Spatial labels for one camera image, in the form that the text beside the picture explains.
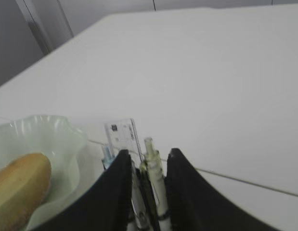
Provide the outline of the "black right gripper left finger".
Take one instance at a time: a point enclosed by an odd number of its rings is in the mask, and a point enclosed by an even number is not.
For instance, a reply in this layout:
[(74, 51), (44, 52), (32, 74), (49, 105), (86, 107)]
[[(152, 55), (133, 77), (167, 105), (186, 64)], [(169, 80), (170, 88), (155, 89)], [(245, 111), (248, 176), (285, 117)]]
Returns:
[(128, 150), (72, 205), (39, 225), (38, 231), (125, 231), (131, 204), (132, 170)]

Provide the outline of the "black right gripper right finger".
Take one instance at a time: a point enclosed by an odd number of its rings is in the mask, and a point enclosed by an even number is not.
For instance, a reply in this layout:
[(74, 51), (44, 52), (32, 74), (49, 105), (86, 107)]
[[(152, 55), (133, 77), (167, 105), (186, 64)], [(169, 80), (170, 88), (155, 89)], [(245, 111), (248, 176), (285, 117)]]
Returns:
[(175, 231), (274, 231), (216, 190), (179, 148), (167, 159), (167, 201)]

